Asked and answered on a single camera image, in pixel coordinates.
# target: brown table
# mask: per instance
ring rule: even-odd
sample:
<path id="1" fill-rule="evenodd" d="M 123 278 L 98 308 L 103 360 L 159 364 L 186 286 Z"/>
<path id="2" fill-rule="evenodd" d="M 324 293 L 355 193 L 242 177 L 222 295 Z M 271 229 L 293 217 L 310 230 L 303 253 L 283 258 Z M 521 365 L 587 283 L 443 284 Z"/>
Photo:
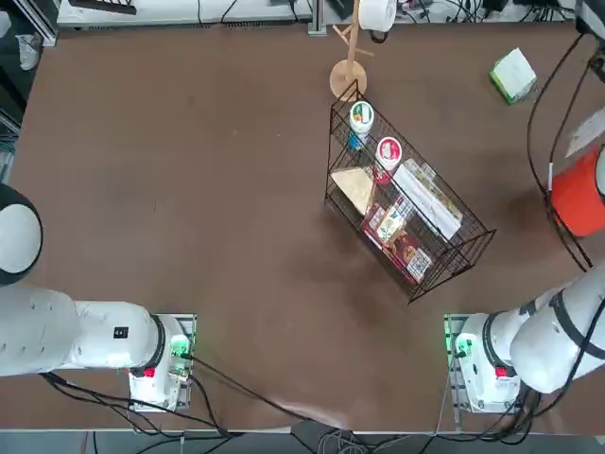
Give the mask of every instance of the brown table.
<path id="1" fill-rule="evenodd" d="M 407 306 L 323 205 L 338 37 L 314 40 L 302 26 L 65 33 L 44 52 L 11 177 L 45 228 L 28 282 L 75 299 L 195 312 L 198 355 L 267 397 L 355 430 L 432 431 L 446 373 L 442 315 L 515 307 L 578 274 L 530 179 L 531 102 L 508 107 L 487 77 L 520 46 L 544 81 L 575 36 L 566 25 L 405 26 L 372 48 L 364 33 L 376 53 L 362 57 L 369 99 L 498 229 L 475 269 Z M 585 41 L 536 118 L 544 175 L 593 48 Z M 604 102 L 591 76 L 570 125 Z M 603 246 L 603 236 L 590 238 L 595 257 Z M 292 423 L 199 375 L 229 428 Z M 116 372 L 66 376 L 127 392 Z M 604 385 L 603 370 L 577 381 L 534 429 L 605 433 Z M 2 378 L 0 401 L 2 428 L 126 426 L 36 376 Z M 442 430 L 455 428 L 450 405 Z M 192 413 L 204 414 L 197 395 Z M 464 418 L 465 430 L 487 425 Z"/>

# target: green box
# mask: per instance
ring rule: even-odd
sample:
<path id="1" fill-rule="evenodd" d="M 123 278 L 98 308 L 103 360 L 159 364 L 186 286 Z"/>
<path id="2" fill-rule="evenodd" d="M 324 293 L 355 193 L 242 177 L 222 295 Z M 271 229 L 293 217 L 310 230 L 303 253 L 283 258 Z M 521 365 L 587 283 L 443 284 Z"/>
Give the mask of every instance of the green box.
<path id="1" fill-rule="evenodd" d="M 537 79 L 518 47 L 495 64 L 490 71 L 490 78 L 509 104 L 514 104 L 527 95 Z"/>

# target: white cable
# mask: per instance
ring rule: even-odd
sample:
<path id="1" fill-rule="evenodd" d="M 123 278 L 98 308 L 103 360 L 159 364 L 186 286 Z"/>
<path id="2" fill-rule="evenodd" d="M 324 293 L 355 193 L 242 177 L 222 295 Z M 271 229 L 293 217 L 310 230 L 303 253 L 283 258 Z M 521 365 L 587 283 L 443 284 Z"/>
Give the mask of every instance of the white cable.
<path id="1" fill-rule="evenodd" d="M 373 452 L 378 452 L 381 449 L 387 449 L 388 447 L 397 445 L 399 442 L 409 439 L 409 437 L 411 437 L 411 435 L 406 435 L 405 437 L 398 438 L 397 440 L 393 440 L 392 442 L 385 443 L 384 445 L 377 447 Z"/>
<path id="2" fill-rule="evenodd" d="M 346 446 L 343 449 L 340 449 L 338 454 L 345 454 L 345 453 L 351 452 L 351 451 L 355 452 L 356 450 L 358 450 L 358 452 L 360 454 L 364 454 L 364 452 L 365 452 L 361 446 Z"/>
<path id="3" fill-rule="evenodd" d="M 439 410 L 439 419 L 437 420 L 437 427 L 435 428 L 434 435 L 437 435 L 439 432 L 439 428 L 441 426 L 441 418 L 443 417 L 443 408 L 445 407 L 445 396 L 449 391 L 450 387 L 450 370 L 452 369 L 452 364 L 454 364 L 454 349 L 452 348 L 452 359 L 447 363 L 447 378 L 445 379 L 445 389 L 443 390 L 443 396 L 441 397 L 441 409 Z"/>
<path id="4" fill-rule="evenodd" d="M 350 435 L 351 440 L 347 440 L 347 439 L 343 438 L 343 435 L 346 435 L 346 434 Z M 320 444 L 318 445 L 318 454 L 327 454 L 326 449 L 328 448 L 327 445 L 330 442 L 330 440 L 336 440 L 338 453 L 341 453 L 348 448 L 356 448 L 359 450 L 360 454 L 366 454 L 366 452 L 367 452 L 367 449 L 365 446 L 363 446 L 362 444 L 360 444 L 354 440 L 354 433 L 352 433 L 349 430 L 338 430 L 336 432 L 326 433 L 320 438 Z"/>

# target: orange bucket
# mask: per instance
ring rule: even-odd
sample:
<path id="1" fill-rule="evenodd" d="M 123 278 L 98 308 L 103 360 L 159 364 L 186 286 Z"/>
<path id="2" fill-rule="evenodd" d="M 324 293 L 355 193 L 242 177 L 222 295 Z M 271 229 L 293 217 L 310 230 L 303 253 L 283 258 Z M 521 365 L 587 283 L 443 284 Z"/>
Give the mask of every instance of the orange bucket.
<path id="1" fill-rule="evenodd" d="M 602 150 L 595 148 L 582 156 L 552 181 L 552 205 L 575 236 L 588 236 L 605 227 L 605 197 L 596 181 Z"/>

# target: cable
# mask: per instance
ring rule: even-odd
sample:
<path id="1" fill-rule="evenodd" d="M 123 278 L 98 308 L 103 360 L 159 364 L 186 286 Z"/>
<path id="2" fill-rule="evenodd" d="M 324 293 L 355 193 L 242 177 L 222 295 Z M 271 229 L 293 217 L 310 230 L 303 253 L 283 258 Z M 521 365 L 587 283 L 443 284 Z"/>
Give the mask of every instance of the cable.
<path id="1" fill-rule="evenodd" d="M 174 410 L 166 409 L 166 408 L 164 408 L 164 407 L 162 407 L 160 405 L 155 405 L 155 404 L 152 404 L 150 402 L 144 402 L 144 401 L 138 400 L 138 399 L 131 399 L 131 398 L 127 398 L 127 397 L 118 397 L 118 396 L 115 396 L 115 395 L 108 395 L 108 394 L 104 394 L 104 393 L 99 393 L 99 392 L 96 392 L 96 391 L 88 390 L 86 388 L 82 388 L 82 387 L 79 387 L 77 385 L 74 385 L 74 384 L 68 382 L 67 380 L 65 380 L 64 378 L 62 378 L 61 376 L 53 374 L 53 373 L 47 373 L 47 374 L 44 374 L 44 375 L 52 377 L 52 379 L 56 380 L 55 381 L 56 384 L 61 384 L 63 387 L 69 388 L 69 389 L 74 390 L 74 391 L 80 391 L 82 393 L 87 393 L 87 394 L 92 395 L 94 397 L 100 397 L 100 398 L 103 398 L 103 399 L 116 400 L 118 402 L 127 402 L 129 405 L 138 404 L 138 405 L 141 405 L 141 406 L 144 406 L 144 407 L 150 407 L 150 408 L 153 408 L 153 409 L 164 411 L 166 413 L 174 414 L 175 416 L 178 416 L 178 417 L 183 418 L 183 419 L 188 419 L 188 420 L 191 420 L 191 421 L 196 421 L 196 422 L 205 424 L 206 426 L 209 426 L 211 428 L 216 428 L 211 422 L 206 421 L 206 420 L 204 420 L 202 418 L 198 418 L 196 416 L 190 416 L 188 414 L 182 414 L 182 413 L 179 413 L 179 412 L 174 411 Z"/>
<path id="2" fill-rule="evenodd" d="M 426 10 L 426 6 L 424 5 L 424 1 L 423 0 L 418 0 L 418 2 L 420 3 L 421 8 L 423 9 L 424 17 L 426 17 L 426 22 L 428 22 L 430 24 L 431 23 L 430 14 Z"/>
<path id="3" fill-rule="evenodd" d="M 536 411 L 537 406 L 540 404 L 540 399 L 541 399 L 541 396 L 538 397 L 538 399 L 537 399 L 538 403 L 536 404 L 536 406 L 531 411 L 531 417 L 533 417 L 533 414 Z M 531 432 L 531 427 L 532 426 L 533 426 L 533 420 L 529 419 L 529 421 L 527 422 L 527 425 L 526 425 L 526 430 L 525 430 L 525 432 L 523 433 L 523 435 L 521 436 L 521 438 L 519 440 L 516 440 L 514 442 L 507 442 L 506 440 L 500 440 L 500 442 L 502 442 L 504 445 L 509 445 L 509 446 L 520 445 L 522 442 L 524 442 L 526 440 L 527 436 Z"/>
<path id="4" fill-rule="evenodd" d="M 274 409 L 279 410 L 279 411 L 287 414 L 288 416 L 292 416 L 292 417 L 298 418 L 298 419 L 300 419 L 302 421 L 308 421 L 309 420 L 309 418 L 307 418 L 306 416 L 302 416 L 301 414 L 299 414 L 299 413 L 297 413 L 295 411 L 285 409 L 281 405 L 278 405 L 275 402 L 272 402 L 272 401 L 268 400 L 263 395 L 261 395 L 261 394 L 255 392 L 255 391 L 251 390 L 250 388 L 242 385 L 241 383 L 239 383 L 236 380 L 232 379 L 230 376 L 223 374 L 217 368 L 215 368 L 214 366 L 208 364 L 207 362 L 203 361 L 202 359 L 196 358 L 193 355 L 183 355 L 182 358 L 194 360 L 195 362 L 197 362 L 198 364 L 201 364 L 206 369 L 208 369 L 208 370 L 214 372 L 215 374 L 223 377 L 224 379 L 226 379 L 227 381 L 229 381 L 230 383 L 232 383 L 233 385 L 235 385 L 237 388 L 239 388 L 241 391 L 244 391 L 245 393 L 253 395 L 257 399 L 260 399 L 263 402 L 265 402 L 270 407 L 273 407 Z"/>
<path id="5" fill-rule="evenodd" d="M 538 94 L 538 97 L 536 99 L 536 102 L 534 103 L 532 109 L 531 109 L 531 113 L 529 114 L 529 120 L 527 121 L 527 135 L 526 135 L 526 150 L 527 150 L 527 162 L 529 164 L 529 169 L 531 170 L 531 175 L 533 176 L 534 182 L 536 183 L 536 185 L 538 186 L 538 188 L 540 189 L 540 192 L 543 195 L 544 198 L 544 202 L 548 203 L 549 197 L 548 194 L 546 193 L 546 189 L 545 187 L 542 185 L 542 182 L 540 181 L 540 178 L 538 177 L 538 173 L 536 172 L 536 168 L 535 165 L 533 163 L 533 159 L 531 157 L 531 127 L 533 125 L 533 119 L 534 116 L 536 114 L 536 110 L 538 109 L 538 106 L 540 105 L 540 101 L 542 100 L 546 90 L 548 89 L 548 87 L 550 86 L 550 83 L 552 82 L 553 78 L 555 78 L 555 76 L 557 75 L 557 73 L 559 72 L 559 70 L 561 69 L 562 65 L 565 63 L 565 61 L 567 60 L 567 58 L 569 57 L 569 55 L 574 51 L 574 49 L 578 46 L 579 42 L 581 41 L 582 37 L 584 35 L 579 35 L 569 46 L 569 48 L 565 51 L 565 53 L 563 54 L 562 58 L 559 60 L 559 62 L 557 63 L 557 65 L 555 66 L 555 69 L 553 70 L 553 72 L 550 74 L 550 76 L 548 77 L 548 79 L 546 80 L 546 83 L 544 84 L 544 87 L 542 88 L 542 90 L 540 91 L 540 93 Z M 582 270 L 582 271 L 586 271 L 586 268 L 583 266 L 583 264 L 579 261 L 579 259 L 576 257 L 576 255 L 573 253 L 573 251 L 571 251 L 571 248 L 569 247 L 569 245 L 567 244 L 567 242 L 565 241 L 565 239 L 562 236 L 562 232 L 559 230 L 559 225 L 557 222 L 554 222 L 555 225 L 555 230 L 557 231 L 557 235 L 559 236 L 559 239 L 563 245 L 563 247 L 567 250 L 567 252 L 570 254 L 570 256 L 572 257 L 572 259 L 574 260 L 574 262 L 576 262 L 576 265 L 578 265 L 578 267 Z M 583 248 L 581 247 L 581 245 L 579 245 L 578 241 L 573 237 L 573 235 L 571 235 L 571 233 L 569 232 L 569 229 L 567 229 L 566 225 L 561 222 L 561 225 L 563 226 L 563 228 L 568 232 L 568 234 L 570 234 L 570 238 L 572 239 L 572 242 L 574 243 L 574 245 L 576 246 L 576 248 L 579 250 L 579 252 L 581 253 L 582 257 L 584 258 L 584 260 L 586 260 L 586 262 L 588 263 L 589 267 L 592 267 L 592 262 L 590 260 L 590 258 L 588 257 L 588 255 L 586 254 L 586 252 L 583 250 Z"/>
<path id="6" fill-rule="evenodd" d="M 531 14 L 533 11 L 534 11 L 534 7 L 531 7 L 529 9 L 529 11 L 527 12 L 527 14 L 525 16 L 523 16 L 523 18 L 519 22 L 525 22 L 526 18 L 529 17 L 529 14 Z"/>
<path id="7" fill-rule="evenodd" d="M 153 445 L 149 445 L 147 447 L 144 447 L 140 451 L 137 451 L 136 454 L 143 454 L 143 453 L 148 452 L 149 450 L 153 449 L 154 447 L 158 447 L 158 446 L 161 446 L 161 445 L 166 445 L 168 443 L 176 443 L 176 442 L 180 441 L 181 438 L 182 437 L 179 437 L 179 438 L 176 438 L 176 439 L 172 438 L 172 439 L 169 439 L 169 440 L 161 440 L 158 443 L 155 443 Z M 184 438 L 185 442 L 193 442 L 193 441 L 196 441 L 196 440 L 223 440 L 223 437 L 216 437 L 216 436 L 214 436 L 214 437 L 188 437 L 188 438 Z"/>
<path id="8" fill-rule="evenodd" d="M 456 3 L 456 2 L 454 2 L 454 1 L 452 1 L 452 0 L 443 0 L 443 1 L 444 1 L 444 2 L 446 2 L 446 3 L 450 3 L 450 4 L 452 4 L 452 5 L 457 6 L 457 7 L 458 7 L 458 11 L 459 11 L 460 9 L 462 9 L 462 10 L 463 10 L 463 11 L 466 13 L 466 18 L 464 18 L 464 21 L 462 21 L 462 22 L 465 22 L 465 21 L 466 21 L 466 19 L 468 19 L 468 18 L 470 18 L 470 17 L 473 17 L 472 12 L 470 12 L 468 9 L 466 9 L 464 6 L 462 6 L 462 2 L 461 2 L 461 0 L 460 0 L 460 3 Z"/>
<path id="9" fill-rule="evenodd" d="M 567 391 L 571 386 L 571 382 L 574 381 L 574 377 L 576 376 L 576 372 L 578 371 L 579 364 L 582 362 L 582 358 L 586 353 L 586 349 L 588 348 L 588 345 L 590 345 L 590 339 L 595 333 L 596 324 L 598 323 L 598 320 L 601 314 L 603 313 L 603 309 L 605 309 L 605 298 L 601 298 L 601 302 L 598 305 L 598 308 L 596 309 L 595 315 L 593 316 L 593 319 L 591 320 L 590 325 L 588 326 L 588 331 L 586 331 L 586 336 L 584 336 L 584 339 L 582 340 L 582 343 L 579 346 L 578 357 L 576 358 L 576 362 L 572 366 L 571 371 L 569 371 L 569 375 L 567 376 L 567 380 L 565 380 L 565 384 L 562 386 L 561 391 L 559 392 L 559 394 L 557 394 L 555 400 L 553 400 L 544 409 L 537 411 L 535 417 L 542 416 L 547 411 L 552 410 L 559 402 L 561 402 L 561 400 L 567 394 Z"/>
<path id="10" fill-rule="evenodd" d="M 95 400 L 91 400 L 91 399 L 87 399 L 85 397 L 81 397 L 81 396 L 78 396 L 78 395 L 71 394 L 71 393 L 67 392 L 66 390 L 61 389 L 59 387 L 59 385 L 57 385 L 56 383 L 54 383 L 52 380 L 49 381 L 49 379 L 47 377 L 45 377 L 44 375 L 43 375 L 43 378 L 46 380 L 46 382 L 52 388 L 54 388 L 56 391 L 58 391 L 59 393 L 65 395 L 67 397 L 70 397 L 70 398 L 72 398 L 74 400 L 77 400 L 79 402 L 88 402 L 88 403 L 92 403 L 92 404 L 97 404 L 97 405 L 101 405 L 102 407 L 107 407 L 110 410 L 113 410 L 121 418 L 123 418 L 126 421 L 128 421 L 129 424 L 132 424 L 137 430 L 139 430 L 140 432 L 144 433 L 145 435 L 163 435 L 164 437 L 167 437 L 167 438 L 176 438 L 176 439 L 179 439 L 181 437 L 181 435 L 172 435 L 172 434 L 168 434 L 168 433 L 165 433 L 165 432 L 161 431 L 159 428 L 157 428 L 151 422 L 151 420 L 149 418 L 147 418 L 143 414 L 139 413 L 138 411 L 130 410 L 127 407 L 124 407 L 124 406 L 119 405 L 119 404 L 109 404 L 109 403 L 105 402 L 103 399 L 101 399 L 100 397 L 95 397 Z M 126 410 L 126 411 L 130 410 L 132 413 L 134 413 L 137 416 L 143 418 L 149 424 L 149 426 L 154 430 L 154 432 L 148 432 L 145 429 L 141 428 L 140 426 L 138 426 L 137 424 L 135 424 L 133 421 L 131 421 L 128 418 L 128 416 L 126 416 L 125 414 L 122 414 L 117 409 Z"/>
<path id="11" fill-rule="evenodd" d="M 424 444 L 423 448 L 418 451 L 418 454 L 424 454 L 424 452 L 428 449 L 428 447 L 431 445 L 431 443 L 433 443 L 433 440 L 435 440 L 435 438 L 437 437 L 431 437 L 428 439 L 428 441 Z"/>
<path id="12" fill-rule="evenodd" d="M 292 10 L 292 14 L 294 14 L 294 20 L 298 23 L 301 22 L 299 16 L 296 14 L 296 10 L 294 9 L 294 0 L 287 0 L 287 3 L 290 5 L 290 9 Z"/>
<path id="13" fill-rule="evenodd" d="M 574 105 L 576 104 L 576 99 L 578 98 L 579 90 L 582 88 L 582 85 L 584 84 L 584 80 L 586 79 L 586 75 L 588 74 L 589 69 L 590 69 L 590 63 L 586 65 L 586 67 L 584 68 L 584 72 L 582 73 L 581 77 L 579 78 L 578 85 L 576 85 L 576 90 L 574 91 L 574 94 L 571 96 L 571 101 L 569 101 L 569 105 L 567 106 L 567 111 L 565 111 L 565 116 L 563 117 L 563 121 L 561 122 L 561 125 L 559 126 L 557 135 L 555 135 L 555 140 L 552 144 L 552 149 L 550 150 L 550 155 L 548 156 L 548 163 L 550 165 L 553 162 L 553 158 L 555 156 L 555 149 L 557 148 L 557 145 L 559 144 L 559 139 L 561 139 L 561 134 L 563 132 L 563 129 L 565 128 L 565 125 L 567 124 L 567 120 L 569 119 L 569 114 L 571 113 L 572 109 L 574 108 Z"/>
<path id="14" fill-rule="evenodd" d="M 525 400 L 527 398 L 527 393 L 528 393 L 529 389 L 527 389 L 526 393 L 524 394 L 524 396 L 522 397 L 522 400 Z M 483 432 L 477 434 L 477 435 L 473 435 L 471 436 L 471 438 L 451 438 L 451 437 L 446 437 L 443 435 L 436 435 L 438 438 L 441 438 L 443 440 L 447 440 L 449 442 L 458 442 L 458 443 L 468 443 L 468 442 L 475 442 L 477 440 L 483 440 L 483 438 L 487 435 L 490 434 L 490 432 L 492 431 L 493 428 L 495 428 L 498 424 L 500 424 L 500 422 L 509 415 L 510 411 L 512 409 L 514 409 L 515 405 L 518 403 L 517 400 L 519 398 L 517 397 L 517 399 L 515 399 L 515 401 L 509 405 L 509 407 L 506 409 L 506 411 L 504 413 L 502 413 L 498 419 L 495 420 L 495 422 L 489 426 L 488 428 L 486 428 Z"/>
<path id="15" fill-rule="evenodd" d="M 217 449 L 219 449 L 221 446 L 223 446 L 224 444 L 226 444 L 227 442 L 230 442 L 231 439 L 229 440 L 224 440 L 222 442 L 220 442 L 218 445 L 208 449 L 206 452 L 204 452 L 203 454 L 210 454 L 213 451 L 216 451 Z"/>
<path id="16" fill-rule="evenodd" d="M 380 446 L 377 446 L 372 453 L 379 451 L 380 449 L 387 449 L 389 447 L 392 447 L 394 445 L 397 445 L 399 442 L 402 442 L 404 440 L 408 440 L 411 437 L 411 435 L 403 435 L 401 437 L 397 437 L 393 440 L 386 440 L 385 442 L 382 442 L 382 444 L 379 444 Z"/>
<path id="17" fill-rule="evenodd" d="M 197 378 L 195 378 L 193 375 L 190 375 L 189 378 L 191 379 L 191 381 L 193 381 L 195 383 L 195 385 L 199 389 L 199 392 L 201 393 L 202 397 L 204 398 L 204 403 L 206 404 L 206 410 L 208 410 L 208 415 L 210 416 L 210 421 L 212 421 L 212 424 L 214 424 L 216 426 L 216 430 L 218 431 L 218 433 L 220 433 L 224 437 L 231 438 L 229 431 L 226 430 L 225 428 L 222 428 L 216 421 L 215 413 L 213 412 L 212 406 L 210 405 L 210 399 L 208 397 L 208 393 L 204 389 L 201 382 Z"/>
<path id="18" fill-rule="evenodd" d="M 198 23 L 200 25 L 202 25 L 202 23 L 201 23 L 201 0 L 198 0 Z"/>
<path id="19" fill-rule="evenodd" d="M 479 8 L 481 8 L 481 2 L 477 2 L 476 0 L 473 0 L 474 4 L 475 4 L 475 10 L 473 11 L 473 15 L 475 16 L 475 23 L 476 23 L 476 14 L 479 11 Z"/>
<path id="20" fill-rule="evenodd" d="M 458 16 L 460 15 L 461 11 L 462 11 L 462 0 L 460 0 L 460 3 L 458 3 L 458 11 L 456 12 L 456 16 L 454 16 L 454 19 L 452 19 L 451 22 L 454 22 L 454 23 L 458 22 Z"/>
<path id="21" fill-rule="evenodd" d="M 311 452 L 312 454 L 318 454 L 317 452 L 315 452 L 315 450 L 314 450 L 314 449 L 313 449 L 311 446 L 309 446 L 307 443 L 305 443 L 303 440 L 301 440 L 301 439 L 300 439 L 300 438 L 299 438 L 299 437 L 296 435 L 296 433 L 294 433 L 294 432 L 293 432 L 293 431 L 291 431 L 291 430 L 290 430 L 290 435 L 292 435 L 292 436 L 295 438 L 295 440 L 296 440 L 297 442 L 299 442 L 299 443 L 300 443 L 302 446 L 304 446 L 304 447 L 306 448 L 306 450 L 307 450 L 307 451 Z"/>
<path id="22" fill-rule="evenodd" d="M 231 11 L 231 8 L 233 8 L 236 3 L 237 3 L 237 0 L 233 0 L 232 3 L 229 5 L 229 7 L 225 10 L 225 12 L 223 12 L 222 17 L 220 18 L 221 24 L 225 23 L 225 17 L 227 17 L 227 14 L 229 13 L 229 11 Z"/>

